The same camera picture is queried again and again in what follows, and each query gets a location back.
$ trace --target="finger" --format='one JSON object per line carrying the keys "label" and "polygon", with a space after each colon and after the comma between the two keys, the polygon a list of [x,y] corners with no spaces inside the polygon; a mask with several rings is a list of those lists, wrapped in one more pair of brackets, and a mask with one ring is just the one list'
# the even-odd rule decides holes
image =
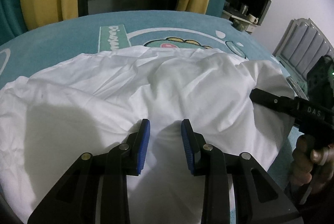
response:
{"label": "finger", "polygon": [[303,183],[293,175],[289,176],[289,181],[292,185],[296,185],[296,186],[302,186],[303,185]]}
{"label": "finger", "polygon": [[324,147],[321,150],[312,150],[311,161],[318,165],[334,162],[334,148]]}
{"label": "finger", "polygon": [[292,152],[292,157],[300,169],[304,170],[307,173],[311,172],[311,170],[313,169],[313,163],[306,156],[305,153],[301,152],[300,150],[294,149]]}
{"label": "finger", "polygon": [[305,139],[305,135],[298,137],[297,142],[296,142],[296,148],[300,150],[301,152],[307,151],[307,141]]}
{"label": "finger", "polygon": [[295,161],[291,163],[291,169],[292,175],[303,184],[308,184],[311,181],[312,175],[302,170]]}
{"label": "finger", "polygon": [[329,182],[333,178],[334,174],[334,165],[332,162],[326,163],[320,171],[320,174],[317,178],[317,182],[326,183]]}

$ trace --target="metal cup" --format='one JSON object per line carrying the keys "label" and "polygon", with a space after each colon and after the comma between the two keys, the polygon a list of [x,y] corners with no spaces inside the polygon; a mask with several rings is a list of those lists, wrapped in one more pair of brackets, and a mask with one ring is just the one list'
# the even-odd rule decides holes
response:
{"label": "metal cup", "polygon": [[243,15],[246,15],[247,10],[248,10],[248,5],[241,4],[240,13],[243,14]]}

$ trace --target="mug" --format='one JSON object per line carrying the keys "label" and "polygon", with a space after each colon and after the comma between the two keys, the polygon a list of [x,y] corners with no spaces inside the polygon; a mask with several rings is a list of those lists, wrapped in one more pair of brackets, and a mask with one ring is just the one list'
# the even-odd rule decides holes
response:
{"label": "mug", "polygon": [[248,20],[253,23],[253,24],[257,24],[258,23],[258,18],[255,18],[253,15],[249,14],[248,15]]}

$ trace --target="wrinkled cloth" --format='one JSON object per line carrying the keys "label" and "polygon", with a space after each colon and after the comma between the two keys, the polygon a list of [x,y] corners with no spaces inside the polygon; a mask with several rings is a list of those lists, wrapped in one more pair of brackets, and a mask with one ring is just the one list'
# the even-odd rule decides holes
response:
{"label": "wrinkled cloth", "polygon": [[251,102],[260,88],[293,98],[278,66],[218,49],[135,46],[81,54],[0,91],[0,184],[26,223],[83,153],[108,152],[151,121],[142,174],[128,176],[131,223],[200,223],[204,176],[187,167],[181,121],[223,152],[267,170],[293,124]]}

